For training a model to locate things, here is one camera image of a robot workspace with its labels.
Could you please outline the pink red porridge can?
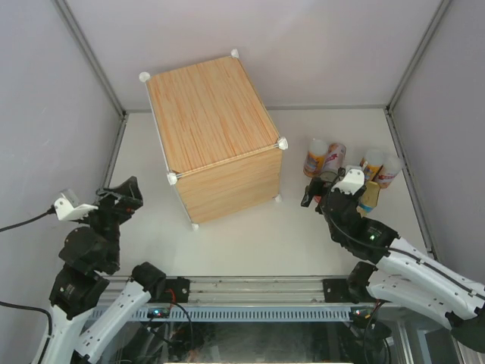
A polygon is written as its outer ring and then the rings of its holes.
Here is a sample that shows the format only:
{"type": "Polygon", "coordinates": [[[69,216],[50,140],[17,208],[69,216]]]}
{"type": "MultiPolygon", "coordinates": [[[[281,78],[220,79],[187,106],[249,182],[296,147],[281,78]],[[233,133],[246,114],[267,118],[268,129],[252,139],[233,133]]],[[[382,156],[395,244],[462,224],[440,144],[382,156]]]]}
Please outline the pink red porridge can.
{"type": "Polygon", "coordinates": [[[327,150],[322,171],[332,171],[334,173],[338,172],[338,170],[342,167],[345,155],[346,147],[342,143],[331,143],[327,150]]]}

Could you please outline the yellow porridge can with spoon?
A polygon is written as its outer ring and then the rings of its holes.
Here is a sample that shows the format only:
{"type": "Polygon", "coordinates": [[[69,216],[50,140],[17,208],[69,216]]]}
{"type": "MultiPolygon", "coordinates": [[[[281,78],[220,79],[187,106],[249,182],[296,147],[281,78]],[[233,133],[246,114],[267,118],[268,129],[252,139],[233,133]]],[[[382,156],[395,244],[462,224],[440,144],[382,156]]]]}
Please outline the yellow porridge can with spoon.
{"type": "Polygon", "coordinates": [[[360,166],[365,175],[365,181],[373,180],[385,161],[385,154],[380,149],[369,149],[361,159],[360,166]]]}

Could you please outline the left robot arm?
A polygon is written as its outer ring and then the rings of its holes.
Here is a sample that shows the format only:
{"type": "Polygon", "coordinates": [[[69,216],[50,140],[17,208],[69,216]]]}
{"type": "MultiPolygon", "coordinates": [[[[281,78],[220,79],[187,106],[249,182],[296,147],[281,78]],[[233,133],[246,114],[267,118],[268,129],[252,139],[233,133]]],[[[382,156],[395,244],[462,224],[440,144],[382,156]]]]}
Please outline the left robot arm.
{"type": "Polygon", "coordinates": [[[120,226],[142,207],[138,180],[103,188],[92,204],[64,190],[52,209],[59,221],[78,223],[58,254],[64,263],[49,295],[48,324],[35,363],[96,363],[114,336],[147,302],[166,294],[166,275],[149,262],[137,265],[114,302],[95,323],[86,322],[120,268],[120,226]]]}

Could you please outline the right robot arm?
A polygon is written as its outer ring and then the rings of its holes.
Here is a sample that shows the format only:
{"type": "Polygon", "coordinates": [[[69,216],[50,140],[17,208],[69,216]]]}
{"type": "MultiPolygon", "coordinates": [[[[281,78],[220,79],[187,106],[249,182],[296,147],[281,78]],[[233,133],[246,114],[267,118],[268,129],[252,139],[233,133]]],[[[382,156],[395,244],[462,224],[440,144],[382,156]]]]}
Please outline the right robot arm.
{"type": "Polygon", "coordinates": [[[349,296],[395,303],[434,320],[462,345],[484,352],[484,285],[420,252],[384,223],[361,215],[366,190],[359,167],[341,168],[331,182],[311,179],[301,205],[319,197],[316,212],[330,238],[360,261],[348,276],[349,296]]]}

